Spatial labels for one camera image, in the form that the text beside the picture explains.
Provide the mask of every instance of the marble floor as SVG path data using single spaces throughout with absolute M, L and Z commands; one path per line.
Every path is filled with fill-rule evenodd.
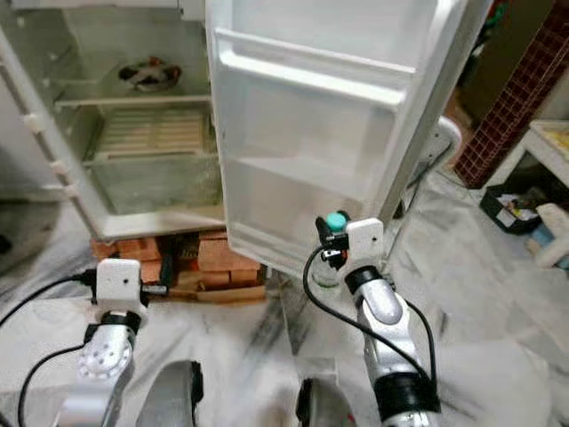
M 476 192 L 432 173 L 421 185 L 390 257 L 397 290 L 429 318 L 437 340 L 443 426 L 569 425 L 569 283 L 538 269 L 522 238 L 499 231 L 477 208 Z M 388 239 L 400 223 L 391 224 Z M 93 266 L 88 232 L 68 204 L 0 205 L 0 313 L 34 289 Z M 176 359 L 203 365 L 203 426 L 294 426 L 306 376 L 333 379 L 358 426 L 377 426 L 374 397 L 356 330 L 317 310 L 298 280 L 278 276 L 276 292 L 254 306 L 150 304 L 137 338 L 135 375 L 119 425 L 132 426 L 160 367 Z M 317 289 L 354 314 L 348 293 Z M 77 284 L 53 289 L 0 331 L 0 409 L 14 420 L 23 377 L 42 355 L 80 342 L 92 309 Z M 423 360 L 426 339 L 413 319 Z M 32 382 L 28 426 L 50 425 L 75 377 L 73 354 Z

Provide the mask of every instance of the tiled wall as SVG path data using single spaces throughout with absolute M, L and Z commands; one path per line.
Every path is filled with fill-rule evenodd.
M 569 2 L 557 0 L 454 166 L 467 187 L 480 188 L 490 178 L 568 64 Z

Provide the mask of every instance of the teal cap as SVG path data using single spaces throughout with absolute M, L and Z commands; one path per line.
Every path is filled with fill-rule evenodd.
M 326 224 L 333 233 L 344 231 L 347 222 L 346 217 L 341 213 L 334 212 L 326 216 Z

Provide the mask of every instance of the refrigerator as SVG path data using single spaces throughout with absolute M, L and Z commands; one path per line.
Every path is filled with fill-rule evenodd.
M 298 275 L 318 215 L 391 218 L 490 3 L 0 0 L 0 57 L 95 238 L 225 225 Z

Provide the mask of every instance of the red tile wall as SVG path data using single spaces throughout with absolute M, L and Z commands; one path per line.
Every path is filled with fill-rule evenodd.
M 490 178 L 568 65 L 569 2 L 558 0 L 454 166 L 467 187 Z

